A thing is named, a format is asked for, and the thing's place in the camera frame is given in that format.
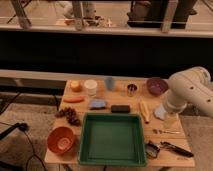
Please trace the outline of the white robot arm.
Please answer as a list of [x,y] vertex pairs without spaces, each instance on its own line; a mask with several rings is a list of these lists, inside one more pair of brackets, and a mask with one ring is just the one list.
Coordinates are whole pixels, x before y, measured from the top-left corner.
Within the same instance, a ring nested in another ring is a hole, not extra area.
[[188,103],[213,118],[213,91],[208,88],[211,75],[204,67],[193,67],[172,74],[169,90],[162,105],[165,109],[164,128],[171,129]]

